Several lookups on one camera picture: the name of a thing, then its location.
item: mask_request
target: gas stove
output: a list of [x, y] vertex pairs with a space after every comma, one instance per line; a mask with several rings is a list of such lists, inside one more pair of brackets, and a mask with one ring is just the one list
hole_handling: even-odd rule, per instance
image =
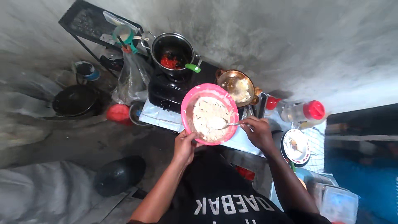
[[217, 67], [202, 62], [199, 73], [190, 72], [184, 79], [176, 80], [156, 67], [148, 86], [149, 102], [163, 110], [180, 113], [181, 103], [187, 92], [203, 83], [216, 83]]

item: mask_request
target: person's left hand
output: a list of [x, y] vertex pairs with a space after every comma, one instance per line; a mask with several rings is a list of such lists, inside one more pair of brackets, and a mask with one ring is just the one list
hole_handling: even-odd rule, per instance
[[196, 147], [202, 146], [201, 143], [193, 143], [192, 140], [199, 138], [199, 135], [195, 132], [189, 135], [183, 130], [174, 141], [174, 156], [173, 161], [188, 166], [192, 163], [193, 153]]

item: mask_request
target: white plate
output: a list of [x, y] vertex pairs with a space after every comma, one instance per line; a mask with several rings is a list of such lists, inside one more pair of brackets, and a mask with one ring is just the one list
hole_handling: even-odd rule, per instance
[[286, 132], [283, 137], [283, 149], [286, 156], [296, 164], [304, 164], [311, 155], [308, 137], [298, 129], [290, 129]]

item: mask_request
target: metal spoon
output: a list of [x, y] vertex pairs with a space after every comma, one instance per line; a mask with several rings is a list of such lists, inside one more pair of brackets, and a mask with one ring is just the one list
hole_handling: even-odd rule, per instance
[[209, 120], [208, 126], [214, 129], [224, 129], [229, 125], [239, 126], [239, 123], [228, 123], [225, 119], [220, 117], [213, 117]]

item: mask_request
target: black t-shirt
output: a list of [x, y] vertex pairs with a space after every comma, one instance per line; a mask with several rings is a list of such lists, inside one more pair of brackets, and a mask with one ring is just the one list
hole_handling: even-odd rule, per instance
[[170, 209], [158, 223], [330, 224], [319, 214], [282, 212], [210, 150], [187, 167]]

